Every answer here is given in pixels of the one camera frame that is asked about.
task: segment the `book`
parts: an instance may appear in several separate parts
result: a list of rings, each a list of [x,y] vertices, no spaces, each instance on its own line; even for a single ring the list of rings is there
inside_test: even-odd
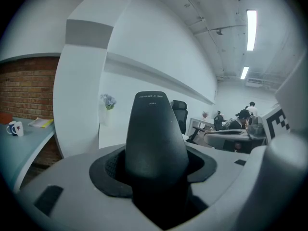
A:
[[[47,128],[51,123],[53,123],[53,119],[48,120],[36,118],[34,121],[31,121],[28,126],[36,128]]]

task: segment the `concrete ceiling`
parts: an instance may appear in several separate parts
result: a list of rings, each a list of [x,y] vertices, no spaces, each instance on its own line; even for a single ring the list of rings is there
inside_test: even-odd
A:
[[[218,79],[247,77],[279,87],[305,50],[283,0],[160,0],[187,25],[210,59]],[[247,51],[246,10],[257,10],[257,36]]]

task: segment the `blue mug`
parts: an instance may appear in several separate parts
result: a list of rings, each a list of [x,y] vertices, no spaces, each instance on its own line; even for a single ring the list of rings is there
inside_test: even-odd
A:
[[[17,133],[16,133],[16,129],[15,129],[15,127],[14,127],[14,124],[15,124],[16,122],[15,121],[11,121],[10,123],[9,123],[9,125],[6,127],[6,131],[8,132],[8,134],[12,134],[13,136],[17,136]]]

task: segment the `black office chair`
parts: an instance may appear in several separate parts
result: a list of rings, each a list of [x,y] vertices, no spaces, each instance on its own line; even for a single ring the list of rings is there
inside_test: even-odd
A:
[[[172,109],[178,121],[182,134],[186,133],[186,119],[187,119],[187,104],[183,101],[173,100]]]
[[[186,133],[186,119],[187,119],[187,104],[183,101],[179,100],[173,100],[172,109],[175,114],[175,117],[177,118],[177,121],[179,123],[180,130],[182,134]],[[193,142],[194,138],[198,134],[199,131],[204,132],[205,130],[198,127],[193,127],[195,129],[195,132],[192,136],[189,137],[189,139],[186,140],[186,142],[197,144]]]

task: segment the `flower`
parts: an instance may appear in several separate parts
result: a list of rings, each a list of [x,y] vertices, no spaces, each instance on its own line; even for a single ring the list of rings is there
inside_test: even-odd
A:
[[[107,110],[111,110],[114,108],[116,104],[116,100],[114,97],[108,94],[104,94],[104,95],[101,94],[101,99],[103,99]]]
[[[203,112],[202,112],[202,116],[203,116],[204,118],[207,118],[207,117],[208,117],[208,112],[203,111]]]

